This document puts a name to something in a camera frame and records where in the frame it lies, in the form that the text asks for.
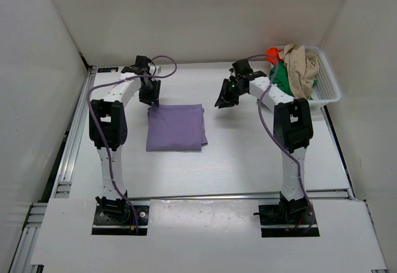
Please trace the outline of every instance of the folded cloth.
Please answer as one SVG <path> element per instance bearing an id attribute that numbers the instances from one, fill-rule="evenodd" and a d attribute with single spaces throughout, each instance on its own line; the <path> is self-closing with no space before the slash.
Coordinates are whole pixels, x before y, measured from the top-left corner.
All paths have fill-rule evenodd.
<path id="1" fill-rule="evenodd" d="M 208 143 L 201 104 L 154 105 L 148 115 L 147 151 L 201 151 Z"/>
<path id="2" fill-rule="evenodd" d="M 274 71 L 275 71 L 275 66 L 270 71 L 269 79 L 273 78 Z M 277 85 L 277 87 L 284 93 L 288 94 L 289 96 L 293 96 L 290 88 L 290 82 L 288 81 L 288 72 L 287 69 L 285 68 L 283 61 L 279 62 L 279 70 L 277 70 L 277 75 L 273 80 L 273 84 Z M 314 87 L 315 85 L 317 85 L 316 79 L 314 80 L 312 87 Z"/>
<path id="3" fill-rule="evenodd" d="M 287 68 L 292 94 L 295 98 L 310 99 L 319 70 L 317 55 L 311 51 L 305 52 L 304 45 L 291 44 L 279 52 L 279 57 Z"/>

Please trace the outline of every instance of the plastic basket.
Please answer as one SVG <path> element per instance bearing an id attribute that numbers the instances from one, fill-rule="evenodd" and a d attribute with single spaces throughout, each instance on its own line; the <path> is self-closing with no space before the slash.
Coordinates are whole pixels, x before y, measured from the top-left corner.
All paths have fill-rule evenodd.
<path id="1" fill-rule="evenodd" d="M 313 88 L 309 106 L 311 109 L 318 109 L 330 102 L 337 102 L 341 99 L 341 92 L 336 83 L 334 73 L 329 67 L 325 54 L 315 46 L 305 45 L 306 51 L 312 51 L 318 55 L 319 71 L 316 76 L 317 85 Z"/>

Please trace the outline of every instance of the white tabletop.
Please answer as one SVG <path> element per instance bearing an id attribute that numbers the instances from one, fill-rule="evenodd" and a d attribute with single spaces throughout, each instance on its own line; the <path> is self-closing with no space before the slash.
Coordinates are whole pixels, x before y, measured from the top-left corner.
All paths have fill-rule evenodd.
<path id="1" fill-rule="evenodd" d="M 386 269 L 364 202 L 313 200 L 320 237 L 261 238 L 255 200 L 152 200 L 148 235 L 91 235 L 94 199 L 51 199 L 32 255 L 47 272 L 363 273 Z"/>
<path id="2" fill-rule="evenodd" d="M 252 62 L 254 70 L 264 62 Z M 163 66 L 167 74 L 173 66 Z M 216 109 L 214 104 L 231 63 L 179 65 L 178 72 L 161 84 L 161 104 L 202 104 L 208 145 L 199 153 L 146 152 L 148 106 L 138 94 L 125 108 L 128 138 L 123 146 L 122 168 L 130 197 L 243 194 L 278 192 L 282 185 L 281 152 L 263 129 L 256 98 L 246 94 L 240 104 Z M 120 73 L 98 73 L 94 85 L 116 81 Z M 94 91 L 103 97 L 108 88 Z M 262 108 L 272 127 L 273 115 Z M 70 198 L 101 195 L 102 173 L 94 143 L 84 127 Z M 306 154 L 307 190 L 347 189 L 349 183 L 337 149 L 320 110 L 312 112 L 314 137 Z"/>

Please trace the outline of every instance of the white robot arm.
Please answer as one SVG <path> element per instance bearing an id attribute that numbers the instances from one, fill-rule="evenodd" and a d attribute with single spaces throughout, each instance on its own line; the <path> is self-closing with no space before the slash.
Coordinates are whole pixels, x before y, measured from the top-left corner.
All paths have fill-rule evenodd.
<path id="1" fill-rule="evenodd" d="M 238 105 L 239 96 L 245 93 L 260 99 L 270 85 L 270 79 L 262 71 L 254 72 L 247 59 L 239 60 L 232 66 L 232 75 L 224 79 L 215 107 Z M 309 105 L 306 99 L 296 100 L 274 85 L 262 98 L 262 103 L 274 114 L 274 137 L 300 164 L 299 176 L 297 164 L 282 152 L 280 209 L 285 213 L 285 218 L 292 218 L 309 204 L 302 189 L 306 149 L 313 137 Z"/>
<path id="2" fill-rule="evenodd" d="M 109 168 L 109 156 L 102 141 L 94 119 L 90 114 L 89 136 L 98 150 L 102 166 L 103 193 L 102 198 L 97 198 L 104 213 L 112 219 L 123 221 L 129 214 L 129 209 L 120 194 L 127 197 L 122 174 L 122 148 L 127 139 L 127 121 L 125 119 L 124 107 L 131 97 L 139 91 L 139 100 L 145 104 L 159 104 L 160 80 L 148 77 L 148 74 L 158 74 L 160 67 L 155 67 L 153 62 L 145 56 L 137 56 L 133 66 L 125 67 L 120 76 L 120 82 L 113 87 L 107 95 L 100 100 L 93 99 L 91 106 L 96 120 L 105 136 L 110 149 L 112 175 Z M 126 80 L 133 75 L 145 75 L 145 78 L 137 77 Z"/>

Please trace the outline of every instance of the black mounting plate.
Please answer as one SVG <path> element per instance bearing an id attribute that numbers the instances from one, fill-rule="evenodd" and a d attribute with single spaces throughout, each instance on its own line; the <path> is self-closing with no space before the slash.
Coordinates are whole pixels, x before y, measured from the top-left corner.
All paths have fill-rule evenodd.
<path id="1" fill-rule="evenodd" d="M 138 235 L 136 229 L 132 230 L 133 214 L 124 222 L 116 222 L 103 213 L 102 207 L 97 205 L 92 223 L 92 235 L 130 235 L 146 236 L 148 233 L 149 206 L 134 205 L 138 219 Z"/>
<path id="2" fill-rule="evenodd" d="M 298 228 L 294 228 L 299 222 L 299 218 L 293 222 L 286 222 L 283 217 L 278 216 L 279 205 L 260 205 L 259 219 L 261 221 L 262 238 L 284 238 L 284 237 L 319 237 L 317 225 L 312 226 L 305 234 L 307 226 L 311 223 L 312 213 L 307 207 L 301 213 L 302 222 Z"/>

